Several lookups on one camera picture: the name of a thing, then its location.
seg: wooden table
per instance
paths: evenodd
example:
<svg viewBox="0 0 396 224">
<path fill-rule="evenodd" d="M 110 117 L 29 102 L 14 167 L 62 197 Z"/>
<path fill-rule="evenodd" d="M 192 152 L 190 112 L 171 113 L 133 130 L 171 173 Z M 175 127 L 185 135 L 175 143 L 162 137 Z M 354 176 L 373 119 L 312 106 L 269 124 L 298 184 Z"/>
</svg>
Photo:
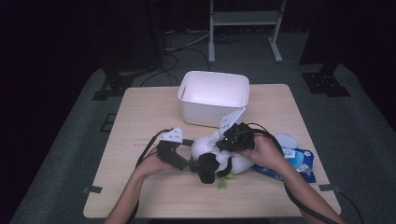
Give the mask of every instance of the wooden table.
<svg viewBox="0 0 396 224">
<path fill-rule="evenodd" d="M 85 217 L 106 217 L 134 170 L 137 158 L 158 131 L 180 127 L 184 138 L 196 139 L 216 129 L 190 125 L 181 118 L 178 87 L 131 88 L 125 92 L 109 136 L 93 186 L 84 208 Z M 297 139 L 300 148 L 315 154 L 317 183 L 311 186 L 337 212 L 341 208 L 333 191 L 320 191 L 329 184 L 303 118 L 290 89 L 284 84 L 250 85 L 244 122 L 255 122 L 270 133 L 286 133 Z M 190 158 L 188 147 L 179 154 Z M 288 198 L 283 183 L 247 170 L 227 181 L 227 189 L 201 183 L 189 168 L 151 176 L 144 184 L 136 217 L 218 218 L 218 217 L 299 217 L 299 209 Z"/>
</svg>

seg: metal stand leg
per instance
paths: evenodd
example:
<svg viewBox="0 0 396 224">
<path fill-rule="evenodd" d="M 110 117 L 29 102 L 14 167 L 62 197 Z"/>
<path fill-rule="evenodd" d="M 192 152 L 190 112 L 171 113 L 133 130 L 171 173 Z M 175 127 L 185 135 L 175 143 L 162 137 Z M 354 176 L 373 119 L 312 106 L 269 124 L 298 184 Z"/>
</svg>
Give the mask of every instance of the metal stand leg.
<svg viewBox="0 0 396 224">
<path fill-rule="evenodd" d="M 214 35 L 214 0 L 210 0 L 210 24 L 209 24 L 209 62 L 215 62 L 215 43 L 213 40 Z"/>
<path fill-rule="evenodd" d="M 280 23 L 282 22 L 282 19 L 283 19 L 283 12 L 285 11 L 286 1 L 287 0 L 283 0 L 280 5 L 280 9 L 279 9 L 279 12 L 278 12 L 277 18 L 276 18 L 274 35 L 272 37 L 268 38 L 272 52 L 274 53 L 275 61 L 277 63 L 283 62 L 282 56 L 280 56 L 279 49 L 277 48 L 277 45 L 276 45 L 276 40 L 277 40 L 277 35 L 279 33 Z"/>
</svg>

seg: hand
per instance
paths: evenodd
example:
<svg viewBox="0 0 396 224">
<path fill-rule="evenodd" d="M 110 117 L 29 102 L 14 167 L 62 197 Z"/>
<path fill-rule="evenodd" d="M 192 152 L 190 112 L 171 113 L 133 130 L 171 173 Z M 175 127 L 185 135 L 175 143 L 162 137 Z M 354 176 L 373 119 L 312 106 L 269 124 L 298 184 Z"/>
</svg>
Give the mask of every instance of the hand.
<svg viewBox="0 0 396 224">
<path fill-rule="evenodd" d="M 175 170 L 171 164 L 162 161 L 157 154 L 157 148 L 153 148 L 145 159 L 134 169 L 134 173 L 140 174 L 144 177 L 155 175 L 163 170 Z"/>
<path fill-rule="evenodd" d="M 262 167 L 270 168 L 275 171 L 278 167 L 282 166 L 284 162 L 287 162 L 283 154 L 279 152 L 270 138 L 257 134 L 254 137 L 254 143 L 255 146 L 253 149 L 239 151 L 238 153 Z"/>
</svg>

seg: forearm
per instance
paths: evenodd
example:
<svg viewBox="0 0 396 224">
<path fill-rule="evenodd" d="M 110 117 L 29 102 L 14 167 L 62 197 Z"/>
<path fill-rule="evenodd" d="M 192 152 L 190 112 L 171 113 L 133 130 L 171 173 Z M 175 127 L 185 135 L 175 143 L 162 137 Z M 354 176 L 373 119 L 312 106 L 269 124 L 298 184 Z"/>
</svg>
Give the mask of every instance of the forearm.
<svg viewBox="0 0 396 224">
<path fill-rule="evenodd" d="M 126 223 L 137 205 L 145 179 L 142 175 L 131 174 L 119 200 L 106 218 L 105 223 Z"/>
<path fill-rule="evenodd" d="M 278 173 L 282 176 L 290 193 L 300 203 L 337 223 L 344 223 L 329 204 L 314 189 L 312 189 L 309 184 L 306 183 L 306 181 L 288 162 L 285 162 L 278 169 Z M 302 215 L 307 223 L 322 223 L 320 220 L 312 217 L 304 211 L 302 211 Z"/>
</svg>

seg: plush toy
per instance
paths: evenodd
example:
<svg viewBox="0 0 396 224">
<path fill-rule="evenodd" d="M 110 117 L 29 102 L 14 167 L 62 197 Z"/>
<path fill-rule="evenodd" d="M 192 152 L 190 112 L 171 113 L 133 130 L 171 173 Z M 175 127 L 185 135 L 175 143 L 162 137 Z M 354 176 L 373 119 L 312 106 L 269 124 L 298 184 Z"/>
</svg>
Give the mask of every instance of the plush toy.
<svg viewBox="0 0 396 224">
<path fill-rule="evenodd" d="M 197 168 L 191 170 L 199 174 L 205 184 L 215 182 L 215 174 L 224 177 L 237 175 L 250 168 L 254 162 L 228 150 L 220 150 L 216 143 L 222 138 L 220 132 L 196 139 L 191 146 L 192 159 L 198 162 Z"/>
</svg>

